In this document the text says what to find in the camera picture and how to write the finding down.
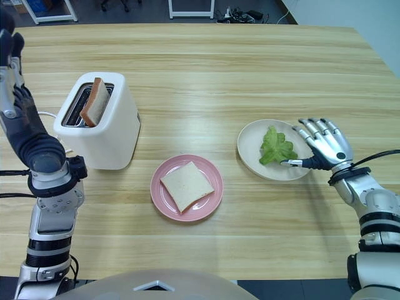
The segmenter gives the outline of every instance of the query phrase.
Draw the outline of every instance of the white bread slice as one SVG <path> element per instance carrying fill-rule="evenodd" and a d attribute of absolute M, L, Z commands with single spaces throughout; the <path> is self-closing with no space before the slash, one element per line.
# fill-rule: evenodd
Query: white bread slice
<path fill-rule="evenodd" d="M 89 127 L 94 127 L 99 124 L 109 99 L 110 95 L 106 85 L 101 78 L 96 77 L 89 99 L 79 113 Z"/>
<path fill-rule="evenodd" d="M 181 213 L 194 201 L 214 191 L 206 177 L 192 161 L 165 175 L 161 178 L 161 182 Z"/>

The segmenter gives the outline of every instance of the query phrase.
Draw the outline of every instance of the white wall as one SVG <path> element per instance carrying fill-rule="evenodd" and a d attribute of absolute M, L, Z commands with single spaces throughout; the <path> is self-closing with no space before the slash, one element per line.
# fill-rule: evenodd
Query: white wall
<path fill-rule="evenodd" d="M 300 25 L 353 27 L 400 77 L 400 0 L 282 0 Z"/>

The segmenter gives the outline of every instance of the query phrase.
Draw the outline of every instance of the white toaster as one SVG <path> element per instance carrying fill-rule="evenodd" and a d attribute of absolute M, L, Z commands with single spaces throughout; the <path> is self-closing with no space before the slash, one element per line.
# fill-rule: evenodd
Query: white toaster
<path fill-rule="evenodd" d="M 94 79 L 101 78 L 110 98 L 100 121 L 88 127 L 79 113 L 88 101 Z M 82 75 L 71 89 L 54 122 L 55 133 L 88 167 L 117 170 L 131 161 L 140 130 L 140 117 L 125 77 L 113 72 Z"/>

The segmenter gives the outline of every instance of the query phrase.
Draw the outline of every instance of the lettuce leaf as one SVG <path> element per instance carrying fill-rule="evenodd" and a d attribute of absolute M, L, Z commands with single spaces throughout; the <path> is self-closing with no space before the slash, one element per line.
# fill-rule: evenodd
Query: lettuce leaf
<path fill-rule="evenodd" d="M 270 126 L 262 139 L 262 158 L 259 162 L 266 165 L 274 161 L 280 163 L 285 159 L 297 159 L 298 155 L 293 151 L 293 143 L 285 139 L 284 133 L 276 132 L 276 128 Z"/>

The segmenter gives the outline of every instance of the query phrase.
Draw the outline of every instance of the gray floor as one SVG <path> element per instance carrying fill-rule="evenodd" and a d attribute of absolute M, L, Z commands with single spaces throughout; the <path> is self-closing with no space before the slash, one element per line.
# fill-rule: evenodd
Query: gray floor
<path fill-rule="evenodd" d="M 125 12 L 119 0 L 110 0 L 108 10 L 101 11 L 100 0 L 71 0 L 78 16 L 78 24 L 107 23 L 214 23 L 220 12 L 228 6 L 240 7 L 242 11 L 255 10 L 264 14 L 263 21 L 269 14 L 267 23 L 276 23 L 286 13 L 281 11 L 275 0 L 216 0 L 215 19 L 209 18 L 175 18 L 170 20 L 167 0 L 128 1 L 131 9 Z M 205 11 L 210 7 L 210 0 L 172 0 L 175 11 Z M 18 14 L 13 7 L 6 7 L 16 20 L 17 27 L 35 26 L 28 14 Z M 59 1 L 52 10 L 38 16 L 65 14 L 63 1 Z M 283 18 L 281 24 L 288 24 Z M 40 26 L 76 24 L 73 21 L 46 22 Z M 0 300 L 10 300 L 16 287 L 15 277 L 0 276 Z M 350 299 L 351 292 L 345 279 L 327 280 L 293 280 L 293 281 L 239 281 L 238 284 L 260 300 L 337 300 Z"/>
<path fill-rule="evenodd" d="M 264 20 L 269 14 L 267 23 L 276 23 L 286 12 L 282 12 L 275 0 L 215 0 L 215 18 L 207 17 L 175 17 L 169 18 L 168 0 L 129 0 L 129 12 L 119 0 L 109 0 L 108 10 L 103 12 L 100 7 L 101 0 L 70 0 L 78 17 L 78 24 L 107 24 L 107 23 L 215 23 L 219 12 L 224 14 L 226 8 L 240 7 L 242 11 L 255 10 L 264 14 Z M 49 12 L 37 16 L 50 16 L 66 14 L 64 1 L 58 1 Z M 174 11 L 207 11 L 210 9 L 211 0 L 172 0 Z M 13 7 L 6 7 L 16 20 L 17 27 L 35 26 L 29 14 L 18 14 Z M 39 26 L 74 24 L 74 21 L 45 22 Z M 283 18 L 280 24 L 288 24 Z"/>
<path fill-rule="evenodd" d="M 77 287 L 89 282 L 80 280 Z M 14 297 L 16 283 L 16 277 L 0 276 L 0 300 Z M 259 300 L 348 300 L 351 297 L 346 279 L 239 280 L 237 283 Z"/>

